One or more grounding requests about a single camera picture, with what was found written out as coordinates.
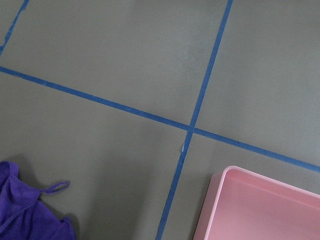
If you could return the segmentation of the purple cloth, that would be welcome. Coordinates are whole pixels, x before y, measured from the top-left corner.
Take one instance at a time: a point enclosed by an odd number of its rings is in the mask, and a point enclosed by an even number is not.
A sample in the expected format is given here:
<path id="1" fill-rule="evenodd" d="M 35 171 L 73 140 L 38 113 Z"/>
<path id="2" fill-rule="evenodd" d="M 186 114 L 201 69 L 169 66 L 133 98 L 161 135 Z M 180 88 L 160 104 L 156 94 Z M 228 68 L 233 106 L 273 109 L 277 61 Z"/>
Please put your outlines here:
<path id="1" fill-rule="evenodd" d="M 62 181 L 45 189 L 34 188 L 19 179 L 19 167 L 0 163 L 0 238 L 2 240 L 75 240 L 68 217 L 58 219 L 40 200 L 68 188 Z"/>

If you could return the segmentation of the pink plastic bin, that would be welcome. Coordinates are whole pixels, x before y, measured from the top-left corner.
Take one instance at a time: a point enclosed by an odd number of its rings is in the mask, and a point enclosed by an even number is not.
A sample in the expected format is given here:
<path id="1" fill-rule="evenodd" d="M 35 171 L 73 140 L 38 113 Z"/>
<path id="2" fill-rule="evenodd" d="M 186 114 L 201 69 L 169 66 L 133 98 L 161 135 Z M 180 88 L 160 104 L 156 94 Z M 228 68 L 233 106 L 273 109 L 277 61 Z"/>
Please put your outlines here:
<path id="1" fill-rule="evenodd" d="M 320 196 L 229 166 L 209 182 L 195 240 L 318 240 Z"/>

